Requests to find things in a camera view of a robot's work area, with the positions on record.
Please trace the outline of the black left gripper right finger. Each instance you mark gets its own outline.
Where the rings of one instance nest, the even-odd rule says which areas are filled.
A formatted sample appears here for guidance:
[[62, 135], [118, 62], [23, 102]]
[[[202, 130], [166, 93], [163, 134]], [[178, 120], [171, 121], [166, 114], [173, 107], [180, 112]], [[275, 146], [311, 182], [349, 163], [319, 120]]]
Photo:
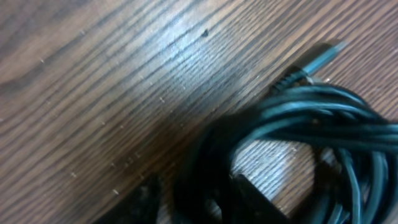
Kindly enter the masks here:
[[233, 211], [235, 224], [288, 224], [289, 219], [268, 200], [244, 175], [233, 177]]

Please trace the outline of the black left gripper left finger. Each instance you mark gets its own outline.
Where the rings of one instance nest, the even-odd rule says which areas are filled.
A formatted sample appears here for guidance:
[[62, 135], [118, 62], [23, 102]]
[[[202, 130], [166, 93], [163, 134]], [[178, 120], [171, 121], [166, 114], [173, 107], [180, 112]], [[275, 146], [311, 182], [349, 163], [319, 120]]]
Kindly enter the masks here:
[[161, 200], [159, 177], [148, 177], [96, 224], [156, 224]]

